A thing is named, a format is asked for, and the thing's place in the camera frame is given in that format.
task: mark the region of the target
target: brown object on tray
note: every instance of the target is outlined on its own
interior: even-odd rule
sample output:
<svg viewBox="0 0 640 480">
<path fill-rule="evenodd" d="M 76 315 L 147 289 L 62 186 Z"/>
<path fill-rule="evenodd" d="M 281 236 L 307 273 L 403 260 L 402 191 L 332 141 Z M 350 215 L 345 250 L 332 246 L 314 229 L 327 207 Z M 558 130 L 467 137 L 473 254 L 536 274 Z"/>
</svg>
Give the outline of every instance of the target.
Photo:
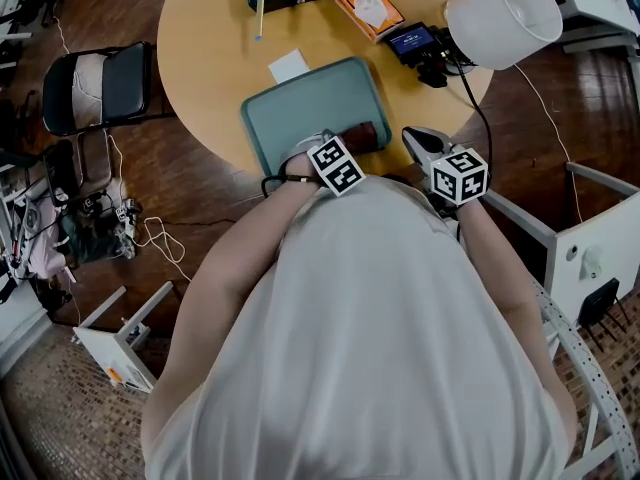
<svg viewBox="0 0 640 480">
<path fill-rule="evenodd" d="M 340 133 L 347 151 L 353 156 L 378 151 L 378 134 L 371 121 L 360 123 Z"/>
</svg>

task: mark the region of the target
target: wrist strap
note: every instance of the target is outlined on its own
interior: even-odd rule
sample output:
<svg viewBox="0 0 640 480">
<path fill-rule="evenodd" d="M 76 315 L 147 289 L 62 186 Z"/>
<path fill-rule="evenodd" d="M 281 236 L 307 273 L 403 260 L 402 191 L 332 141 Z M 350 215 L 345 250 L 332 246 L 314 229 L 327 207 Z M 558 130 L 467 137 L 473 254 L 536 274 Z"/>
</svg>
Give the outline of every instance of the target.
<svg viewBox="0 0 640 480">
<path fill-rule="evenodd" d="M 326 183 L 322 179 L 316 178 L 314 176 L 297 176 L 295 174 L 278 174 L 275 176 L 267 176 L 262 180 L 262 195 L 264 195 L 265 199 L 269 197 L 269 194 L 267 192 L 267 183 L 270 181 L 281 181 L 282 183 L 285 183 L 286 181 L 297 181 L 299 183 L 316 183 L 321 187 L 326 187 Z"/>
</svg>

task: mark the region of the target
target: device screen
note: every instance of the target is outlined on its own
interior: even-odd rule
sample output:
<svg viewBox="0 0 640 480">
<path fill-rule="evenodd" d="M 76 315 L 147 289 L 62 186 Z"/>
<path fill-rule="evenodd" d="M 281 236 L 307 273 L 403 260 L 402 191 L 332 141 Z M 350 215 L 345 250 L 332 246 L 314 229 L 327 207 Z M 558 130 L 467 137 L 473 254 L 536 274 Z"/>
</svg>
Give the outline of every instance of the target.
<svg viewBox="0 0 640 480">
<path fill-rule="evenodd" d="M 434 41 L 433 36 L 424 27 L 415 28 L 409 30 L 398 37 L 391 39 L 391 47 L 398 55 L 404 55 L 405 53 L 421 48 Z"/>
</svg>

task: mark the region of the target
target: mosaic tile floor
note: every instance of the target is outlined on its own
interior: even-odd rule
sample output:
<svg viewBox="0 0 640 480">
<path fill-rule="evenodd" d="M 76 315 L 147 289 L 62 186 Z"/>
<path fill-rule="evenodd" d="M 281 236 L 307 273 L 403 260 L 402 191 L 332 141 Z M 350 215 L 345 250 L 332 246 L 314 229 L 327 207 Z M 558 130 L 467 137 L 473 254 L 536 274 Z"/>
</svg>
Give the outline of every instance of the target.
<svg viewBox="0 0 640 480">
<path fill-rule="evenodd" d="M 587 340 L 607 374 L 640 442 L 640 296 L 625 303 L 632 325 L 596 337 L 604 352 Z M 619 310 L 614 310 L 621 319 Z M 0 385 L 16 434 L 40 477 L 52 479 L 140 479 L 144 462 L 139 445 L 140 415 L 146 395 L 116 391 L 88 353 L 72 345 L 72 331 L 54 326 L 18 361 Z M 157 375 L 168 352 L 166 339 L 150 339 L 140 356 Z M 572 392 L 580 417 L 579 456 L 588 421 L 588 398 L 566 354 L 556 367 Z M 605 436 L 599 429 L 596 444 Z M 587 478 L 616 478 L 609 460 Z"/>
</svg>

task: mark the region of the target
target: green tray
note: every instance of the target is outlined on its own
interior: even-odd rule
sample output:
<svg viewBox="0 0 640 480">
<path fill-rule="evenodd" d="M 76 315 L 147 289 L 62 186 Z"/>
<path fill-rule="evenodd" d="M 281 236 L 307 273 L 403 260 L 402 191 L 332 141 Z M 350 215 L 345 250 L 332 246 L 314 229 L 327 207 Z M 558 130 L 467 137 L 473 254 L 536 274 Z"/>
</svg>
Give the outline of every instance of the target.
<svg viewBox="0 0 640 480">
<path fill-rule="evenodd" d="M 367 64 L 358 57 L 252 96 L 242 104 L 241 114 L 265 176 L 277 174 L 283 156 L 298 142 L 326 128 L 340 133 L 371 121 L 379 148 L 391 142 L 375 83 Z"/>
</svg>

